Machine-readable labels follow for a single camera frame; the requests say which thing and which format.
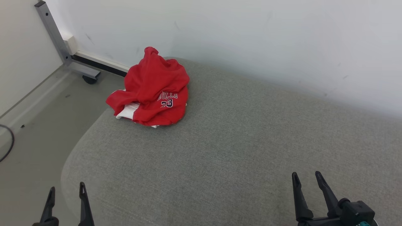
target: metal frame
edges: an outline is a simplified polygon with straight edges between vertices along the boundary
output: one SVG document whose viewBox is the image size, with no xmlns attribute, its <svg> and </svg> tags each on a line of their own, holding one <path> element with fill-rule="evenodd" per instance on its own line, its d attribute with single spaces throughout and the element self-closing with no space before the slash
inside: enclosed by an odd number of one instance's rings
<svg viewBox="0 0 402 226">
<path fill-rule="evenodd" d="M 70 70 L 73 70 L 79 74 L 82 74 L 86 77 L 91 79 L 97 80 L 97 76 L 99 75 L 100 71 L 92 69 L 76 60 L 71 58 L 70 53 L 68 52 L 67 46 L 64 43 L 62 35 L 57 28 L 56 23 L 50 13 L 50 10 L 46 4 L 46 2 L 40 0 L 37 4 L 35 4 L 35 8 L 39 13 L 39 16 L 45 25 L 49 36 L 56 47 L 56 50 L 65 66 Z"/>
</svg>

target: black wheel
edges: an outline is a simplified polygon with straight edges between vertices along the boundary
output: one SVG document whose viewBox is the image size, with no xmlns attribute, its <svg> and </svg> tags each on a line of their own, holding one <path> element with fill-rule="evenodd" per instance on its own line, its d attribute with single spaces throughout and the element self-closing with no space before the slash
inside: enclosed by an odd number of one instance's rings
<svg viewBox="0 0 402 226">
<path fill-rule="evenodd" d="M 96 79 L 87 77 L 87 76 L 85 76 L 85 75 L 83 75 L 82 78 L 84 79 L 84 81 L 85 81 L 86 83 L 88 83 L 88 84 L 90 84 L 90 85 L 95 84 L 96 81 L 97 81 Z"/>
</svg>

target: red fabric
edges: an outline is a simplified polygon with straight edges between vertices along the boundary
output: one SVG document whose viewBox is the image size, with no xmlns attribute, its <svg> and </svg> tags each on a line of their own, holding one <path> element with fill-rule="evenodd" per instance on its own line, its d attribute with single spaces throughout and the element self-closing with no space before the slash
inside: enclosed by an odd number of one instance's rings
<svg viewBox="0 0 402 226">
<path fill-rule="evenodd" d="M 139 103 L 133 121 L 143 125 L 170 125 L 185 113 L 188 99 L 186 70 L 176 60 L 164 60 L 152 47 L 145 48 L 144 58 L 124 78 L 126 91 L 117 90 L 106 100 L 119 114 L 124 106 Z"/>
</svg>

